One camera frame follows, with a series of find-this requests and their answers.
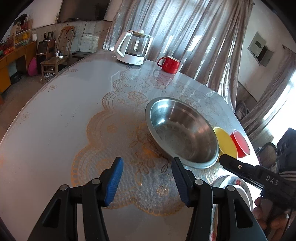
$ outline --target red mug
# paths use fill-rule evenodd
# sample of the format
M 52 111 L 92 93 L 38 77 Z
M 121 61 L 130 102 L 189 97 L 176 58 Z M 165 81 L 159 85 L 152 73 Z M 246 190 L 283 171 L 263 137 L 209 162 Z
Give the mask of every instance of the red mug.
M 164 63 L 162 65 L 159 64 L 159 62 L 162 60 L 162 59 L 165 59 Z M 162 67 L 162 69 L 167 72 L 167 73 L 170 73 L 170 74 L 175 74 L 177 73 L 178 71 L 178 68 L 180 66 L 180 61 L 177 60 L 176 58 L 173 58 L 171 56 L 168 56 L 168 57 L 162 57 L 160 58 L 160 60 L 157 62 L 157 65 Z

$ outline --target metal basin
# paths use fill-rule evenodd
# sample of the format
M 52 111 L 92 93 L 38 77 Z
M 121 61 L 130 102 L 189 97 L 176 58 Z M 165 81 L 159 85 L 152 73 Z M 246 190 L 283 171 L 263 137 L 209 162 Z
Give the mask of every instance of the metal basin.
M 159 151 L 184 165 L 208 168 L 218 159 L 217 137 L 206 119 L 191 106 L 173 98 L 150 101 L 146 123 Z

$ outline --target pink object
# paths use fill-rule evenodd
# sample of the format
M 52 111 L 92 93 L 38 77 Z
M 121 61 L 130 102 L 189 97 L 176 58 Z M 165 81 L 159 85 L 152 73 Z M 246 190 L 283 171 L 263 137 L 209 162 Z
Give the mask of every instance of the pink object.
M 246 139 L 238 130 L 233 130 L 230 137 L 232 138 L 236 148 L 237 148 L 237 157 L 244 157 L 250 155 L 250 148 Z
M 32 58 L 32 60 L 31 60 L 31 62 L 29 64 L 28 74 L 29 74 L 29 76 L 38 75 L 36 57 Z

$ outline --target metal pivot bolt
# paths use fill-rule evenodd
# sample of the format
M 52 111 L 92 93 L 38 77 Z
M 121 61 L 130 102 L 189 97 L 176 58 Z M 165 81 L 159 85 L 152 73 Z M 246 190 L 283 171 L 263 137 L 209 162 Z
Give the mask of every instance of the metal pivot bolt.
M 99 184 L 101 181 L 100 181 L 100 179 L 98 179 L 98 178 L 95 178 L 95 179 L 93 179 L 92 181 L 91 181 L 91 183 L 92 184 L 94 184 L 94 185 L 97 185 L 97 184 Z
M 234 187 L 234 186 L 231 186 L 231 185 L 229 185 L 229 186 L 227 186 L 227 189 L 228 189 L 229 191 L 233 192 L 233 191 L 235 190 L 235 187 Z
M 203 184 L 203 180 L 201 180 L 201 179 L 196 179 L 194 182 L 195 182 L 196 185 L 202 185 Z
M 60 189 L 61 191 L 65 191 L 65 190 L 68 189 L 68 185 L 67 185 L 67 184 L 63 184 L 63 185 L 61 185 L 61 186 L 59 187 L 59 189 Z

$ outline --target curtain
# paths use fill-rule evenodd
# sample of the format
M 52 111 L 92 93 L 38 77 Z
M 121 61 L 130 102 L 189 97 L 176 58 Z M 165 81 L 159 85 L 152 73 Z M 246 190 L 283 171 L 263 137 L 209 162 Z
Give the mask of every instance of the curtain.
M 296 53 L 284 49 L 284 56 L 257 105 L 247 114 L 240 123 L 250 141 L 267 126 L 278 113 L 293 91 L 296 80 Z
M 238 71 L 252 0 L 123 0 L 103 48 L 121 33 L 142 29 L 153 36 L 146 56 L 172 56 L 180 72 L 219 93 L 235 109 Z

